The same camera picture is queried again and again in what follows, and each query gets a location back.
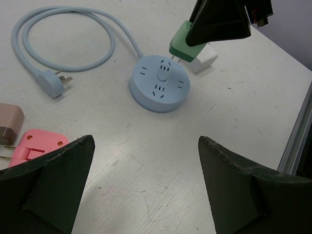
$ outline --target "green plug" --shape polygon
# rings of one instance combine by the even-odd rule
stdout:
[[[191,29],[192,23],[189,21],[185,21],[174,38],[172,38],[169,47],[169,53],[177,56],[180,59],[183,59],[187,62],[192,62],[203,50],[203,48],[207,45],[207,43],[190,47],[186,43],[186,37]]]

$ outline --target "pink charger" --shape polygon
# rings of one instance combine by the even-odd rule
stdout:
[[[9,167],[40,157],[68,144],[66,136],[40,129],[31,129],[24,133],[15,148]]]

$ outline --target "white charger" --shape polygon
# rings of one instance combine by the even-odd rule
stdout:
[[[197,73],[210,66],[217,59],[218,53],[208,43],[199,55],[192,61],[183,61],[193,73]]]

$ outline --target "white table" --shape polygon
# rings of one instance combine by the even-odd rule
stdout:
[[[109,12],[126,25],[145,55],[169,56],[169,42],[195,0],[2,2],[0,102],[23,109],[22,133],[39,128],[70,141],[93,135],[96,151],[74,234],[214,234],[198,138],[208,136],[276,169],[312,72],[252,29],[248,39],[212,43],[219,53],[212,67],[198,75],[186,69],[191,79],[187,101],[174,112],[156,114],[130,95],[128,79],[137,57],[111,23],[117,31],[112,58],[94,70],[71,74],[71,89],[53,100],[21,66],[10,42],[24,14],[48,5]],[[101,26],[76,14],[40,21],[30,40],[39,54],[67,65],[95,61],[109,45]]]

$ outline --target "round power strip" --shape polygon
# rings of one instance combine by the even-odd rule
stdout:
[[[136,63],[129,87],[141,106],[165,113],[183,103],[190,90],[190,79],[180,64],[164,56],[151,55]]]

